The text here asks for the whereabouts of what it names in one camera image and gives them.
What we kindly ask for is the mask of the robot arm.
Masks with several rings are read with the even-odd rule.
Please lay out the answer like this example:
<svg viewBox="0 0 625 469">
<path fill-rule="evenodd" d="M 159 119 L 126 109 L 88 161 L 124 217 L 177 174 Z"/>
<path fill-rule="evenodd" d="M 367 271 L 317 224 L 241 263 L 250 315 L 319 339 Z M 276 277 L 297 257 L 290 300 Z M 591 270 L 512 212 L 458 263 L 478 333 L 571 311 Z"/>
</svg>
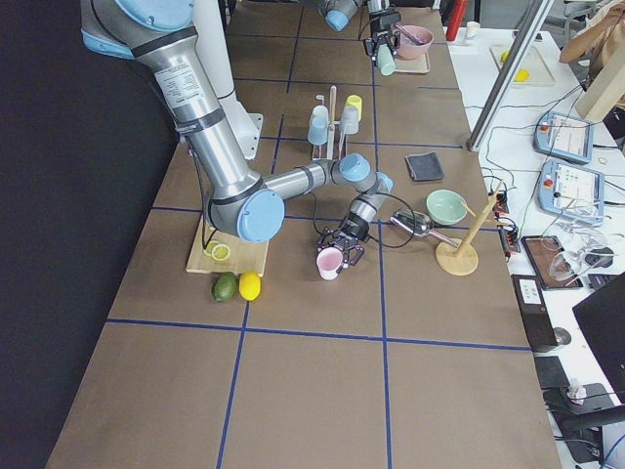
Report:
<svg viewBox="0 0 625 469">
<path fill-rule="evenodd" d="M 383 75 L 396 70 L 399 33 L 394 31 L 394 26 L 401 21 L 401 15 L 390 1 L 325 0 L 313 3 L 335 31 L 342 31 L 365 8 L 368 18 L 361 28 L 361 32 L 369 29 L 368 36 L 362 39 L 365 53 Z"/>
<path fill-rule="evenodd" d="M 346 137 L 359 127 L 357 107 L 316 107 L 308 134 L 316 148 L 312 162 L 265 177 L 248 165 L 262 116 L 248 113 L 236 97 L 217 2 L 84 1 L 80 8 L 89 50 L 139 62 L 155 78 L 199 180 L 210 182 L 202 196 L 207 225 L 244 241 L 267 241 L 282 226 L 286 200 L 328 184 L 350 186 L 356 197 L 338 227 L 320 233 L 316 262 L 339 274 L 359 261 L 393 183 L 346 150 Z"/>
</svg>

